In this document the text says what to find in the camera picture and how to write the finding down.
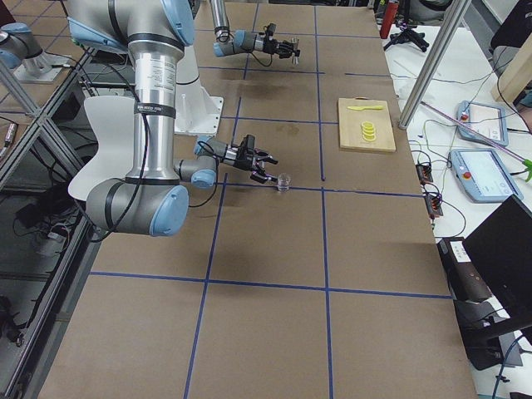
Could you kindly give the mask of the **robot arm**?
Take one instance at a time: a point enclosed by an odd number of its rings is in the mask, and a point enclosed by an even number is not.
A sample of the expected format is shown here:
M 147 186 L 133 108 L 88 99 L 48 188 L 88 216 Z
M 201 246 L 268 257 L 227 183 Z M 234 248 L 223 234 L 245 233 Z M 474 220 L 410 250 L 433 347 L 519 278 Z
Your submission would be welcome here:
M 225 1 L 210 1 L 210 8 L 214 23 L 215 42 L 214 54 L 217 57 L 227 57 L 241 53 L 253 55 L 263 52 L 270 56 L 277 55 L 279 59 L 292 59 L 297 65 L 300 57 L 299 41 L 293 38 L 290 41 L 275 39 L 277 25 L 270 23 L 259 33 L 245 30 L 230 30 L 229 19 L 226 13 Z
M 78 44 L 128 56 L 135 73 L 130 96 L 85 102 L 98 149 L 69 193 L 101 234 L 176 234 L 188 187 L 214 188 L 222 164 L 271 180 L 272 156 L 251 135 L 239 145 L 215 137 L 222 99 L 200 84 L 190 2 L 72 1 L 66 10 Z

